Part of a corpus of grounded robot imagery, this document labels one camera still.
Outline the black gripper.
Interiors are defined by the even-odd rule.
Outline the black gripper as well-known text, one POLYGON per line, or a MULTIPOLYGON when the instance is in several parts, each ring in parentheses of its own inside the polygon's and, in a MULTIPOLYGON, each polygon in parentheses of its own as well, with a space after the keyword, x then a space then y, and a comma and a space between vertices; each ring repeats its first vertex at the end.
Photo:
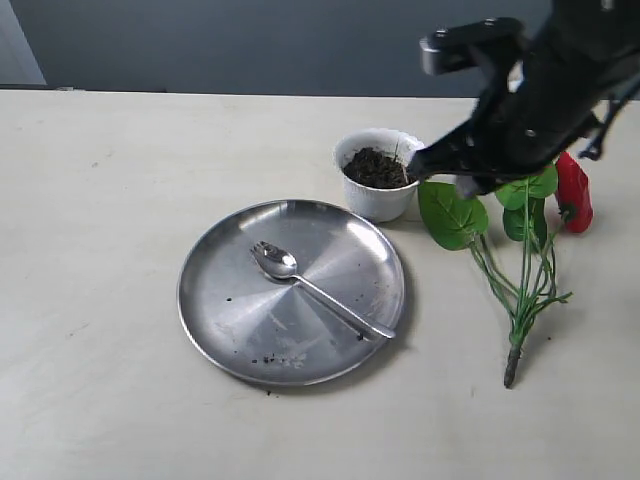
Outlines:
POLYGON ((580 155, 599 159, 612 123, 639 92, 638 2, 553 2, 521 72, 515 91, 474 127, 467 120, 414 151, 407 174, 468 176, 468 194, 485 195, 539 173, 581 137, 590 142, 580 155))

